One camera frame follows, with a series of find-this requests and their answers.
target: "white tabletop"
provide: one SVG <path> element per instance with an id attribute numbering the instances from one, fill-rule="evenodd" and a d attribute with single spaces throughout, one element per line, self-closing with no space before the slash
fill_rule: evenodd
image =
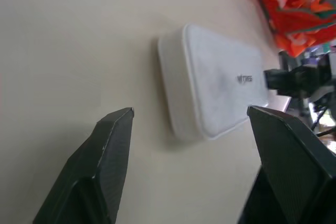
<path id="1" fill-rule="evenodd" d="M 0 0 L 0 216 L 31 223 L 67 158 L 133 106 L 118 224 L 234 224 L 260 165 L 249 123 L 212 142 L 172 136 L 155 39 L 193 22 L 277 49 L 255 0 Z M 272 108 L 288 99 L 270 97 Z"/>

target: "printed logo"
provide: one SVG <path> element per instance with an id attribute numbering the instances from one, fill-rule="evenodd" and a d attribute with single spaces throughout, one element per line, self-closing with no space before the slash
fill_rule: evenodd
<path id="1" fill-rule="evenodd" d="M 252 76 L 243 76 L 242 74 L 240 76 L 237 76 L 237 80 L 240 84 L 245 84 L 246 82 L 252 82 Z"/>

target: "orange bag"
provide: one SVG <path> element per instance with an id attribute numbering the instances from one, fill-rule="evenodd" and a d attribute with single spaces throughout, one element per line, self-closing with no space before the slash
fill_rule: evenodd
<path id="1" fill-rule="evenodd" d="M 261 0 L 269 16 L 277 45 L 296 57 L 307 47 L 336 36 L 335 14 L 321 18 L 319 13 L 335 10 L 323 0 Z"/>

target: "cable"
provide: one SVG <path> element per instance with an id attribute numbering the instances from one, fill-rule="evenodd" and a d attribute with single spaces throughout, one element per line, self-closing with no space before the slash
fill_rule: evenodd
<path id="1" fill-rule="evenodd" d="M 320 133 L 316 134 L 316 136 L 321 137 L 321 136 L 325 136 L 325 135 L 328 135 L 328 134 L 333 133 L 333 132 L 336 132 L 336 126 L 331 128 L 330 130 L 320 132 Z"/>
<path id="2" fill-rule="evenodd" d="M 317 117 L 316 121 L 313 123 L 312 127 L 310 128 L 312 131 L 315 129 L 315 127 L 318 125 L 320 119 L 323 117 L 323 115 L 325 114 L 325 112 L 327 111 L 328 107 L 324 107 L 322 109 L 322 112 L 319 114 L 319 116 Z"/>

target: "white box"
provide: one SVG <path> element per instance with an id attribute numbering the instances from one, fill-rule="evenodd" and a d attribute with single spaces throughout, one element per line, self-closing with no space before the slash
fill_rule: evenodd
<path id="1" fill-rule="evenodd" d="M 214 140 L 267 106 L 260 51 L 196 25 L 158 43 L 173 130 L 180 140 Z"/>

